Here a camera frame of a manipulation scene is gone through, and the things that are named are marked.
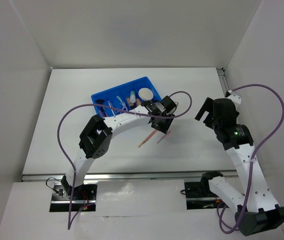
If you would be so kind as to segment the long pink makeup brush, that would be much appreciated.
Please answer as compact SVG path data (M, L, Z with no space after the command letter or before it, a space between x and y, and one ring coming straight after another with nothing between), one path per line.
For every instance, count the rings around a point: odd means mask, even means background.
M169 134L170 134L171 131L168 131L164 136L162 136L158 141L157 141L157 144L159 144L164 138L166 138Z

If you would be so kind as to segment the round cream powder puff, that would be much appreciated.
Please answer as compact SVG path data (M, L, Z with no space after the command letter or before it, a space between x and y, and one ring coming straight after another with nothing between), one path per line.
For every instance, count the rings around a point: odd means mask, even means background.
M149 88L141 88L138 92L140 99L143 101L151 101L154 97L153 92Z

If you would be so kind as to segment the mint green white tube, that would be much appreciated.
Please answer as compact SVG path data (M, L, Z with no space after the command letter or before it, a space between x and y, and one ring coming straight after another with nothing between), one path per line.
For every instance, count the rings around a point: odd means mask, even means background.
M136 94L135 94L135 91L133 90L130 92L130 102L132 104L136 103Z

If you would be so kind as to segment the blue divided plastic bin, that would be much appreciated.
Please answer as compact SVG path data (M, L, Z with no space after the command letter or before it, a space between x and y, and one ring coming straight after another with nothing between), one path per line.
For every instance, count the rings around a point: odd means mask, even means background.
M120 96L121 99L126 103L126 106L128 110L131 110L135 107L137 107L136 103L134 103L134 106L130 107L126 101L126 98L130 98L130 92L135 91L136 99L140 99L138 92L141 88L149 88L153 92L153 101L160 101L162 98L158 94L157 90L151 83L148 77L142 77L138 78L136 80L123 83L121 85L109 88L107 90L103 90L101 92L95 93L91 96L92 102L94 104L96 103L96 100L103 99L105 100L104 106L109 106L108 101L111 101L113 108L122 109L122 105L120 104L120 101L116 98L117 96Z

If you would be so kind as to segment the mint green tweezers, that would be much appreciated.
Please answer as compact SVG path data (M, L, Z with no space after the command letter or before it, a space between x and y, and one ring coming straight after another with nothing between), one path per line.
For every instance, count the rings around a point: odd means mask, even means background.
M120 96L117 96L116 98L120 101L120 104L121 104L122 106L125 106L125 102L121 99Z

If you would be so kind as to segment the white thin makeup pencil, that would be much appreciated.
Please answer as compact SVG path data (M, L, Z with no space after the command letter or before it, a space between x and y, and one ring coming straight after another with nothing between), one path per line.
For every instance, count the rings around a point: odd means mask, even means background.
M112 112L113 116L116 116L111 101L108 101L108 105L111 107L111 112Z

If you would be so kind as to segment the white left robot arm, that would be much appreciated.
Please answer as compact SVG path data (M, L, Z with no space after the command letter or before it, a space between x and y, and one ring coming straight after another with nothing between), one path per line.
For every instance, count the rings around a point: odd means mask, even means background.
M71 170L62 180L63 194L76 199L83 188L85 175L95 159L106 154L115 136L138 126L150 124L159 132L167 133L178 104L169 96L158 101L144 101L129 112L102 118L94 115L79 136L79 150L71 164Z

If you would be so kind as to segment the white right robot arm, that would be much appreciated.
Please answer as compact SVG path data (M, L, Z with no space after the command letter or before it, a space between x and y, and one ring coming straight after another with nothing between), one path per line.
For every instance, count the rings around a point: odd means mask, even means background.
M219 171L202 175L200 191L205 196L218 196L234 212L236 228L244 236L250 236L274 230L284 223L284 206L280 206L271 193L258 159L253 155L256 148L248 127L237 123L236 106L240 102L238 95L208 97L195 119L199 121L208 113L203 122L214 131L231 158L246 193L238 192Z

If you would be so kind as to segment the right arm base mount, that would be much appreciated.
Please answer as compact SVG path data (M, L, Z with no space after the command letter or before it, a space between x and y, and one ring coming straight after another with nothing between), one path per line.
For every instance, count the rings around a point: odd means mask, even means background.
M223 177L223 174L219 171L209 171L202 174L199 181L184 183L180 194L186 197L187 210L216 209L218 204L225 205L221 198L209 189L209 180L213 177Z

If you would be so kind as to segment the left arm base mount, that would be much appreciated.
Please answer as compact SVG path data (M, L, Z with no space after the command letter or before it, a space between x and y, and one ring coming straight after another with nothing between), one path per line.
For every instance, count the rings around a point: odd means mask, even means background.
M45 185L52 191L49 211L51 213L66 213L69 211L94 212L96 211L97 183L85 183L74 190L71 196L71 189L64 187L61 180L49 177Z

